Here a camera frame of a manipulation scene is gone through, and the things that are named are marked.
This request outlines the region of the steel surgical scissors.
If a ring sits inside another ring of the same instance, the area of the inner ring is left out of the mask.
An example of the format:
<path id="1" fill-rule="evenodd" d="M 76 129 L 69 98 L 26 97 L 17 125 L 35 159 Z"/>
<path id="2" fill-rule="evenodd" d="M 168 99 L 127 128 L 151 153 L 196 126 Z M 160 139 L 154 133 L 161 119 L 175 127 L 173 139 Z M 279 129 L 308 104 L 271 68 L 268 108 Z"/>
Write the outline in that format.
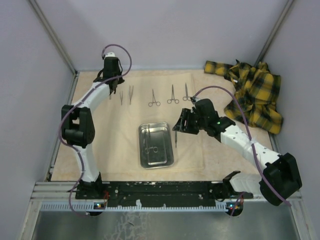
<path id="1" fill-rule="evenodd" d="M 182 100 L 191 101 L 191 98 L 189 97 L 189 92 L 188 92 L 188 85 L 186 83 L 184 84 L 184 89 L 185 89 L 185 96 L 182 97 Z"/>

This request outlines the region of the short steel tweezers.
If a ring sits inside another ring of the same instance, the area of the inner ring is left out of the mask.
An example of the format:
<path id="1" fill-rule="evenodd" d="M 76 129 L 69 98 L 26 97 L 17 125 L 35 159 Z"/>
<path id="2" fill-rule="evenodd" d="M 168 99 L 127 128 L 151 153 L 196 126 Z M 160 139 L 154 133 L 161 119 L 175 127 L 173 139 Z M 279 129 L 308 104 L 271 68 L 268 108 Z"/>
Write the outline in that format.
<path id="1" fill-rule="evenodd" d="M 123 93 L 123 91 L 121 91 L 121 92 L 119 93 L 119 97 L 120 97 L 120 105 L 122 106 L 122 105 L 123 105 L 123 99 L 124 99 L 124 93 Z"/>

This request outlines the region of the long steel tweezers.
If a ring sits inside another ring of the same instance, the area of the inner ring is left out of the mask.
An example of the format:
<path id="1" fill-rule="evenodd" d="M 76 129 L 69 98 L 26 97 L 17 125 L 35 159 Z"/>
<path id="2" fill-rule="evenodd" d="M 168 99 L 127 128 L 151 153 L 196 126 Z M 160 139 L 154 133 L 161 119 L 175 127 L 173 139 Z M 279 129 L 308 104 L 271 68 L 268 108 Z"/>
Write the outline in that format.
<path id="1" fill-rule="evenodd" d="M 129 86 L 129 104 L 130 104 L 130 105 L 131 105 L 131 103 L 132 103 L 133 92 L 134 92 L 134 86 L 133 86 L 133 85 L 130 85 L 130 86 Z"/>

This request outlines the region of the steel hemostat forceps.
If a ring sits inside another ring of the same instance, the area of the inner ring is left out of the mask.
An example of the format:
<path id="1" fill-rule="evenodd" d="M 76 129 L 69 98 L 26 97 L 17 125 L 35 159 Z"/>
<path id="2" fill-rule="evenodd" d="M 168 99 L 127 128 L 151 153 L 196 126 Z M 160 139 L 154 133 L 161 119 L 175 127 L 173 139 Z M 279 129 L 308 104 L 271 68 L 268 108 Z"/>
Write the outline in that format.
<path id="1" fill-rule="evenodd" d="M 161 105 L 161 103 L 156 100 L 155 92 L 152 89 L 152 99 L 151 99 L 151 102 L 148 103 L 148 106 L 149 107 L 153 107 L 153 106 L 159 107 L 160 105 Z"/>

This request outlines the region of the steel instrument tray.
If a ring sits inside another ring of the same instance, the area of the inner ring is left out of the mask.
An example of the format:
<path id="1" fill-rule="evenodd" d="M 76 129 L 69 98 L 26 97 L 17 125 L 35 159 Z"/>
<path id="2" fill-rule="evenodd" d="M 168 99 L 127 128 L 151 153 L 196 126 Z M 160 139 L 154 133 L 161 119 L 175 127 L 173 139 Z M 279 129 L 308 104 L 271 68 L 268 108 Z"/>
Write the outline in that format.
<path id="1" fill-rule="evenodd" d="M 140 165 L 144 169 L 167 168 L 174 164 L 170 126 L 166 122 L 145 123 L 138 128 Z M 147 147 L 158 152 L 145 153 Z"/>

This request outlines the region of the beige cloth wrap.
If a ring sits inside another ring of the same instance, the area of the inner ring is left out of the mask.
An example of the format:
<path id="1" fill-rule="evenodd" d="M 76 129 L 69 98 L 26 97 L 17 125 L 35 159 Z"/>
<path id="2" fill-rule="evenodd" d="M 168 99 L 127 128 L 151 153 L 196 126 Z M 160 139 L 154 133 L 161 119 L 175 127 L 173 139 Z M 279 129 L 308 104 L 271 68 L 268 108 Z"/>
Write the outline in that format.
<path id="1" fill-rule="evenodd" d="M 161 172 L 186 172 L 200 170 L 204 165 L 202 136 L 200 134 L 177 134 L 172 128 L 177 123 L 183 108 L 190 108 L 191 102 L 183 101 L 185 84 L 188 94 L 194 93 L 193 76 L 190 73 L 129 77 L 121 84 L 116 95 L 105 99 L 93 113 L 95 137 L 93 154 L 98 170 L 104 178 L 118 174 L 141 174 L 149 178 Z M 174 86 L 174 102 L 167 104 Z M 134 86 L 131 104 L 129 87 Z M 152 90 L 160 106 L 149 107 Z M 123 104 L 120 92 L 123 91 Z M 140 164 L 138 128 L 142 124 L 166 122 L 169 125 L 174 163 L 169 167 L 145 169 Z"/>

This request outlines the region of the steel clamp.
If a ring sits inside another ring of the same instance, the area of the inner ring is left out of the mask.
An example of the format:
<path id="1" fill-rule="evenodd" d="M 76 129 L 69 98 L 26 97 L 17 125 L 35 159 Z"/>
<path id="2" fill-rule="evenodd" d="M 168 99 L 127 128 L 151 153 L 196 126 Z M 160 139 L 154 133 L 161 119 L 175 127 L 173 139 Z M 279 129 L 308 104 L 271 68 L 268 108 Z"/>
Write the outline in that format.
<path id="1" fill-rule="evenodd" d="M 144 150 L 146 154 L 149 154 L 150 152 L 157 153 L 158 151 L 159 149 L 156 146 L 146 147 Z"/>

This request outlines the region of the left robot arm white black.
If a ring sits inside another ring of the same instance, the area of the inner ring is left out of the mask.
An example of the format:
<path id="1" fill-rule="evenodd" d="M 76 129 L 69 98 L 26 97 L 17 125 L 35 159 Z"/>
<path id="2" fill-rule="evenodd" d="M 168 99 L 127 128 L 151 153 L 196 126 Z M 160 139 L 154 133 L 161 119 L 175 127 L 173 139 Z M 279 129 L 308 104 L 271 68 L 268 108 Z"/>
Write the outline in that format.
<path id="1" fill-rule="evenodd" d="M 124 82 L 122 66 L 114 52 L 102 57 L 103 69 L 97 74 L 91 88 L 72 105 L 61 109 L 60 140 L 71 148 L 77 161 L 80 177 L 76 182 L 77 199 L 98 199 L 104 194 L 105 186 L 93 153 L 95 126 L 92 113 Z"/>

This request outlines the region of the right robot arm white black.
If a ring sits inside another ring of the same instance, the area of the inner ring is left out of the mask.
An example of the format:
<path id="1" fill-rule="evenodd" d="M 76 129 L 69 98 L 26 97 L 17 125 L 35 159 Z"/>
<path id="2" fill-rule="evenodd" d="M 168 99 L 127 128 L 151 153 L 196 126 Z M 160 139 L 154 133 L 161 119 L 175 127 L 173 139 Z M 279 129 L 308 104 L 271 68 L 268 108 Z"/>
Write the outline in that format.
<path id="1" fill-rule="evenodd" d="M 229 198 L 242 192 L 261 194 L 270 204 L 279 206 L 302 187 L 293 155 L 280 154 L 251 139 L 233 120 L 220 117 L 209 99 L 194 101 L 191 109 L 183 108 L 172 129 L 193 135 L 203 130 L 256 167 L 257 174 L 235 171 L 225 178 L 223 192 Z"/>

